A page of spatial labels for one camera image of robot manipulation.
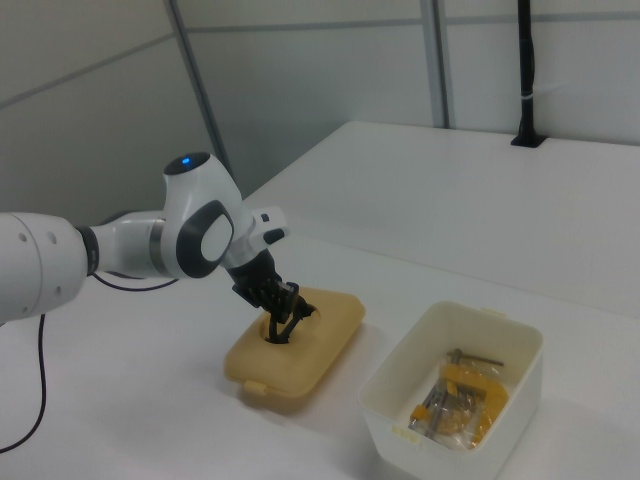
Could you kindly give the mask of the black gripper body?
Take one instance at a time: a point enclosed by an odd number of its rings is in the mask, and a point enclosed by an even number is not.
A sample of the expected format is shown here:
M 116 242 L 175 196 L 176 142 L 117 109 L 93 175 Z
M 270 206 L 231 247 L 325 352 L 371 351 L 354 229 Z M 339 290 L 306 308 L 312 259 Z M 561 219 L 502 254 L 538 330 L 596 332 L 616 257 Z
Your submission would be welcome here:
M 233 290 L 256 308 L 269 312 L 278 323 L 285 323 L 294 310 L 299 286 L 285 282 L 277 273 L 269 251 L 260 252 L 245 265 L 227 270 Z

